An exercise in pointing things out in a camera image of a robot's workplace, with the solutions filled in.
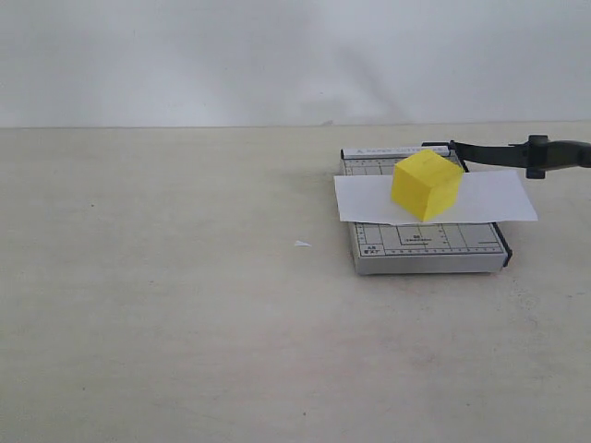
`white wall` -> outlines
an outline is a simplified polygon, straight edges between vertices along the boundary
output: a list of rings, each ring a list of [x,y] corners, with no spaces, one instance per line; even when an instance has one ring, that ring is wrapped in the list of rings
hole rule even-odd
[[[589,0],[3,0],[0,126],[591,118]]]

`tabletop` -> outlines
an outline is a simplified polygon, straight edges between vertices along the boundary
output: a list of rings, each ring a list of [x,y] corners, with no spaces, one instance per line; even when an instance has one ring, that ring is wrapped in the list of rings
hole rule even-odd
[[[339,222],[341,148],[529,134],[591,124],[0,130],[0,441],[588,441],[588,171],[496,274],[361,277]]]

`foam cube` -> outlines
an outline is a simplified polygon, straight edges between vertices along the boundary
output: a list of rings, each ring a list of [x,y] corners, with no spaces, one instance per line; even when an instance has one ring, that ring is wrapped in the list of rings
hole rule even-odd
[[[455,204],[464,169],[437,152],[424,149],[397,162],[392,200],[427,222]]]

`white paper sheet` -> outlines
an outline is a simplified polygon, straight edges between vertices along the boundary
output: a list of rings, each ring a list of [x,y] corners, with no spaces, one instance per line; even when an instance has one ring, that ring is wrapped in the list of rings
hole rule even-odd
[[[334,177],[341,222],[391,225],[436,223],[535,222],[536,210],[515,170],[466,173],[453,207],[429,221],[392,201],[391,175]]]

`black handle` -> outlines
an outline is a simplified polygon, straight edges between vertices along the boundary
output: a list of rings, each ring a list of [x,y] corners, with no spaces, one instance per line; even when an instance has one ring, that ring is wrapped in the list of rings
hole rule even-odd
[[[546,177],[546,171],[575,166],[591,168],[591,143],[573,140],[550,141],[548,136],[532,135],[525,143],[510,146],[477,146],[450,141],[423,143],[423,146],[448,146],[466,162],[524,168],[532,179]]]

